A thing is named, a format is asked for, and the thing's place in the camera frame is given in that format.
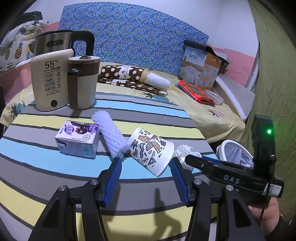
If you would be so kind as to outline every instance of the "stainless steel kettle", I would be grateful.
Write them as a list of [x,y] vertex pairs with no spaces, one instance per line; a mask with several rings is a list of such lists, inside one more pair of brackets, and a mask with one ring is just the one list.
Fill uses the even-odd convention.
[[36,37],[34,56],[53,51],[73,49],[74,42],[82,40],[86,42],[86,55],[92,56],[94,51],[94,35],[88,30],[61,29],[42,33]]

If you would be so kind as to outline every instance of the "blue floral headboard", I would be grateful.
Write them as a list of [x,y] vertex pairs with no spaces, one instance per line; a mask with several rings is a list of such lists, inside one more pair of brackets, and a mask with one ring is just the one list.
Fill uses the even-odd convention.
[[[105,62],[132,64],[178,75],[183,41],[206,44],[208,35],[151,8],[110,2],[65,6],[59,29],[89,29],[95,35],[94,55]],[[76,42],[76,55],[85,43]]]

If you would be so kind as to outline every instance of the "striped tablecloth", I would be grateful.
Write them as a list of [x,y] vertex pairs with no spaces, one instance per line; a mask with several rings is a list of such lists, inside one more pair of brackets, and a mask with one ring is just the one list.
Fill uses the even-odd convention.
[[[16,240],[28,240],[60,185],[82,186],[109,167],[111,156],[102,136],[94,160],[60,153],[54,139],[65,120],[92,122],[97,110],[108,111],[127,139],[140,126],[175,147],[187,144],[216,158],[189,115],[170,102],[97,92],[94,106],[82,111],[65,106],[40,112],[28,105],[0,140],[0,217]],[[183,240],[191,210],[180,201],[169,167],[157,178],[128,157],[114,199],[102,215],[110,241]],[[76,220],[79,240],[84,240],[79,206]]]

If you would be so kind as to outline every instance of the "human hand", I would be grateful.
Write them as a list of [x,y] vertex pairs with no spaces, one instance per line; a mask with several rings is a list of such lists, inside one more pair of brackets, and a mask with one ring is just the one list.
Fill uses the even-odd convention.
[[[249,209],[253,216],[256,219],[260,218],[262,211],[262,204],[251,204],[249,205]],[[275,197],[270,198],[269,203],[265,207],[262,220],[261,220],[261,230],[263,234],[266,236],[271,233],[279,222],[279,204]]]

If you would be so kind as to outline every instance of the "silver bolt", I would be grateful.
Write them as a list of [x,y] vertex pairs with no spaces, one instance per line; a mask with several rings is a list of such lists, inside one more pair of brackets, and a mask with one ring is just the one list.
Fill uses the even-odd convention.
[[61,185],[61,186],[59,187],[59,190],[60,190],[61,192],[63,192],[63,191],[66,190],[66,188],[67,188],[66,185]]
[[98,179],[91,180],[92,185],[97,185],[99,183]]
[[227,189],[228,191],[231,192],[231,191],[233,190],[233,186],[231,186],[231,185],[227,185],[227,186],[226,186],[226,189]]
[[198,178],[194,179],[193,182],[194,182],[196,185],[200,185],[200,184],[202,184],[202,180],[200,180],[200,179],[198,179]]

